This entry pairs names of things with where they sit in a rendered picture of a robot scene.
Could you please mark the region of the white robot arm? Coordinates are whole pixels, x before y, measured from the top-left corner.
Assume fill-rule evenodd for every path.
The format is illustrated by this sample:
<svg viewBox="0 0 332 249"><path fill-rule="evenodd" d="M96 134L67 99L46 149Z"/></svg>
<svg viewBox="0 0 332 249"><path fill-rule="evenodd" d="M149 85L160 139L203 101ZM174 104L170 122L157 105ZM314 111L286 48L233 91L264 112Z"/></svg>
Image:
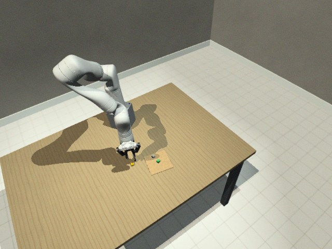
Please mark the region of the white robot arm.
<svg viewBox="0 0 332 249"><path fill-rule="evenodd" d="M130 125L129 113L121 92L116 67L113 64L100 65L75 55L65 57L53 68L55 78L63 85L93 102L107 114L114 114L114 121L121 145L119 150L137 147ZM107 81L105 91L89 88L77 81Z"/></svg>

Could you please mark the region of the tan square mat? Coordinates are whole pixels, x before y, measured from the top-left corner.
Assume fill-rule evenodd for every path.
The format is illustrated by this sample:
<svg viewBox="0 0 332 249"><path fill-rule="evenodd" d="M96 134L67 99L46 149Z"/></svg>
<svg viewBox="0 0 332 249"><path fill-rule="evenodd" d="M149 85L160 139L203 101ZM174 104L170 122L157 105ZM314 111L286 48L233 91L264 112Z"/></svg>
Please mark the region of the tan square mat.
<svg viewBox="0 0 332 249"><path fill-rule="evenodd" d="M154 153L155 158L153 158L152 155L153 154L144 157L151 175L173 168L165 150ZM159 163L157 163L158 159L160 160Z"/></svg>

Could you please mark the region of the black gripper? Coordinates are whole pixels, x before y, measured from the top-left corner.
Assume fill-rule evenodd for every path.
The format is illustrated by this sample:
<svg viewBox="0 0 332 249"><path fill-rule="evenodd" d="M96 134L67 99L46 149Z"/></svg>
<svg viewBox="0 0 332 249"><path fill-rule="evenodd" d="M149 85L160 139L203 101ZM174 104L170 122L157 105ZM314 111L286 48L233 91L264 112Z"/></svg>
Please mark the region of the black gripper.
<svg viewBox="0 0 332 249"><path fill-rule="evenodd" d="M122 155L122 156L126 156L126 159L129 159L128 158L128 151L132 151L132 153L133 153L133 158L135 157L135 153L138 153L138 151L139 151L139 149L140 149L140 143L137 143L137 147L135 148L135 150L134 150L134 148L133 149L128 149L128 150L124 150L125 152L123 152L123 151L120 151L119 150L119 148L117 147L116 149L117 149L117 152L120 154L120 155Z"/></svg>

